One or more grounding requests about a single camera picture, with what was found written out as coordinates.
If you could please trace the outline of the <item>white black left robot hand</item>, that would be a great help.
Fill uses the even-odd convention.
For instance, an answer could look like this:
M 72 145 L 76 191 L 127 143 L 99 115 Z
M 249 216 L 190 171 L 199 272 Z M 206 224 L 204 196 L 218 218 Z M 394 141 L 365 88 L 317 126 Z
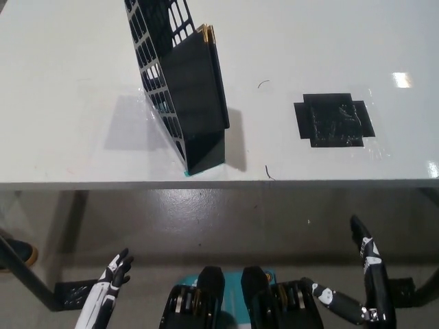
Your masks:
M 121 287 L 130 281 L 129 270 L 134 256 L 128 248 L 120 251 L 107 265 L 82 307 L 75 329 L 98 328 L 108 326 L 116 299 Z

